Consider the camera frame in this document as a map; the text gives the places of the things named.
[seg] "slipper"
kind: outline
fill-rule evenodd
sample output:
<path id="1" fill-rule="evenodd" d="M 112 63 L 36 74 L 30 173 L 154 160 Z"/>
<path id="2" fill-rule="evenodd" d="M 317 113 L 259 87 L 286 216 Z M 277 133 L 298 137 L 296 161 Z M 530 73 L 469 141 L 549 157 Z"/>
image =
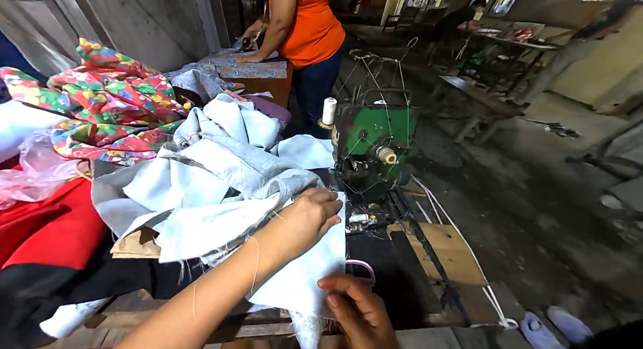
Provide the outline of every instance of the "slipper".
<path id="1" fill-rule="evenodd" d="M 532 312 L 526 312 L 525 319 L 520 322 L 520 331 L 534 349 L 565 349 L 554 333 Z"/>
<path id="2" fill-rule="evenodd" d="M 591 329 L 589 329 L 583 321 L 563 308 L 550 306 L 549 309 L 547 309 L 547 317 L 572 344 L 582 344 L 594 336 Z"/>

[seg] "white thread spool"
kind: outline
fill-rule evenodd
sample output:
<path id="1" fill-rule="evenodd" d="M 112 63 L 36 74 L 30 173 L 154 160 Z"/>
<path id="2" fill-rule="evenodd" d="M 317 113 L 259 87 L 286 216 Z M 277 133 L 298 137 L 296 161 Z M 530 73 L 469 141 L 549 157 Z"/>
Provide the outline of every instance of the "white thread spool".
<path id="1" fill-rule="evenodd" d="M 324 101 L 324 114 L 321 116 L 321 122 L 330 126 L 335 121 L 335 108 L 337 100 L 335 98 L 326 98 Z"/>

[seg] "plastic bag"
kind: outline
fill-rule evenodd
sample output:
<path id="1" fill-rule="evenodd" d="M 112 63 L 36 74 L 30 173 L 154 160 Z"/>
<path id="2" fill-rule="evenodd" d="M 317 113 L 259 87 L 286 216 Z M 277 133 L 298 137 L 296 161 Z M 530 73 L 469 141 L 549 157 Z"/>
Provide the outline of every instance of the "plastic bag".
<path id="1" fill-rule="evenodd" d="M 80 160 L 66 160 L 53 150 L 50 131 L 36 132 L 18 147 L 22 171 L 0 171 L 0 209 L 16 201 L 38 202 L 78 176 Z"/>

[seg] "brown paper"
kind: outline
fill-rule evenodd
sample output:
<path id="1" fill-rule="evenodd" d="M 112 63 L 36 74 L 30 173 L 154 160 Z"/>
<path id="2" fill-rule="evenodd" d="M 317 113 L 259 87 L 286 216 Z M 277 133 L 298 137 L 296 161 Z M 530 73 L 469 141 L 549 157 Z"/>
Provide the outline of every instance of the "brown paper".
<path id="1" fill-rule="evenodd" d="M 142 227 L 119 239 L 109 251 L 113 258 L 159 258 L 161 247 L 154 243 L 158 233 Z"/>

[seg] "hand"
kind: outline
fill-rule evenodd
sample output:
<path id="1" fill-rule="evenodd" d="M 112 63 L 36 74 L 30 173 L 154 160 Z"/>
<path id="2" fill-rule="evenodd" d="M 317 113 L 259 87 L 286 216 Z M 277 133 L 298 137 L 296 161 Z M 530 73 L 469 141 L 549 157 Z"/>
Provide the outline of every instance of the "hand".
<path id="1" fill-rule="evenodd" d="M 342 330 L 349 338 L 352 349 L 396 349 L 396 339 L 384 302 L 355 277 L 335 275 L 317 281 L 324 290 L 343 291 L 352 299 L 349 303 L 345 295 L 331 292 L 327 297 L 328 305 L 340 322 Z"/>
<path id="2" fill-rule="evenodd" d="M 257 36 L 258 33 L 264 33 L 266 31 L 266 25 L 261 20 L 256 20 L 249 28 L 243 33 L 244 38 L 248 38 L 251 41 Z"/>
<path id="3" fill-rule="evenodd" d="M 267 257 L 280 267 L 301 256 L 342 221 L 337 215 L 341 208 L 337 192 L 323 188 L 305 190 L 253 235 L 261 246 L 262 260 Z"/>
<path id="4" fill-rule="evenodd" d="M 261 63 L 265 59 L 258 52 L 250 55 L 236 54 L 235 57 L 242 63 Z"/>

